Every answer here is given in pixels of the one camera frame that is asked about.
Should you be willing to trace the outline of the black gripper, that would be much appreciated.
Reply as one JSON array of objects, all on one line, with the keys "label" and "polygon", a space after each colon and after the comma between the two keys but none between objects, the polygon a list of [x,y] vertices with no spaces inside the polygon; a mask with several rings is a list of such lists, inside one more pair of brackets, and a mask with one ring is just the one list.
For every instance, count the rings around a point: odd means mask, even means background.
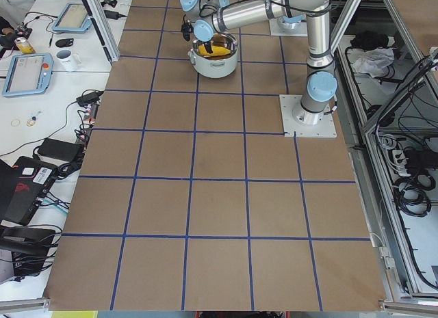
[{"label": "black gripper", "polygon": [[194,32],[192,23],[189,20],[183,19],[181,24],[181,33],[185,40],[189,42],[191,40],[191,34]]},{"label": "black gripper", "polygon": [[208,53],[208,54],[213,54],[214,53],[214,51],[213,51],[213,48],[212,48],[212,45],[211,45],[211,42],[204,42],[203,43],[203,46],[204,46],[204,48],[205,48],[205,51]]}]

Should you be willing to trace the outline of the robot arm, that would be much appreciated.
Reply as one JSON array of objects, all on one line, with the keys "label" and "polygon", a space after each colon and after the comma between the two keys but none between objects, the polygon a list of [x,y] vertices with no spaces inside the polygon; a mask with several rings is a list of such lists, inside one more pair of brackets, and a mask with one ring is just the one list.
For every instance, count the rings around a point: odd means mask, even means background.
[{"label": "robot arm", "polygon": [[185,41],[194,34],[197,40],[209,42],[220,31],[214,21],[230,0],[179,0],[183,10],[181,33]]},{"label": "robot arm", "polygon": [[304,14],[309,55],[307,85],[292,115],[297,123],[318,124],[334,97],[337,80],[331,50],[331,0],[179,0],[186,17],[194,24],[196,39],[209,42],[215,34],[281,17]]}]

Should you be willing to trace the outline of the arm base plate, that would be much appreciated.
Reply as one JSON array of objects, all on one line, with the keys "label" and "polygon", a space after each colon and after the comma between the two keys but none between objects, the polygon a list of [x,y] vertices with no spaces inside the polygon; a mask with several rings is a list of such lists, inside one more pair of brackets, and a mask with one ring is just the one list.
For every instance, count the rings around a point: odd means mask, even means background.
[{"label": "arm base plate", "polygon": [[323,112],[309,113],[301,106],[301,95],[281,94],[280,108],[285,137],[336,138],[337,132],[329,104]]},{"label": "arm base plate", "polygon": [[293,18],[286,16],[270,19],[270,34],[272,36],[307,37],[307,20],[305,15]]}]

